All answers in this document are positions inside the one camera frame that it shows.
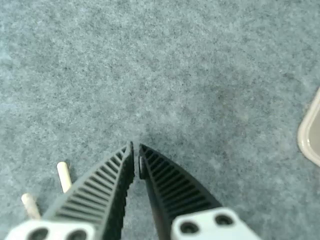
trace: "white plastic bracket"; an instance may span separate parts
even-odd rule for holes
[[[95,228],[83,222],[29,220],[13,228],[4,240],[73,240],[95,239]]]
[[[174,219],[172,240],[260,240],[260,238],[227,207],[213,208]]]

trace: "white plastic tray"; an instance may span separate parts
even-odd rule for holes
[[[302,153],[320,167],[320,88],[298,130]]]

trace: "mounting hole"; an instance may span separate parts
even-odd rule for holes
[[[66,240],[86,240],[87,233],[84,230],[76,230],[69,234]]]
[[[193,222],[186,221],[186,222],[181,224],[180,230],[184,234],[194,234],[194,233],[199,231],[199,228]]]
[[[46,239],[49,231],[45,227],[37,228],[33,230],[28,237],[28,240],[44,240]]]
[[[227,215],[218,215],[215,217],[215,221],[218,225],[231,225],[234,223],[232,218]]]

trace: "white cylindrical rod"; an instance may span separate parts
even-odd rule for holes
[[[21,196],[21,201],[24,205],[24,208],[31,219],[40,219],[39,209],[36,203],[36,200],[30,193],[25,193]]]
[[[66,162],[61,161],[56,165],[56,168],[58,169],[62,191],[65,193],[69,190],[69,188],[71,188],[72,185],[68,165]]]

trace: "ribbed gripper pad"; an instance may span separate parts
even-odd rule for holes
[[[91,223],[96,229],[95,239],[119,240],[127,190],[133,179],[133,145],[128,143],[79,178],[43,218]]]
[[[167,232],[164,238],[170,234],[176,217],[222,206],[201,183],[159,152],[140,145],[139,155],[150,203],[157,215],[154,219],[160,231]]]

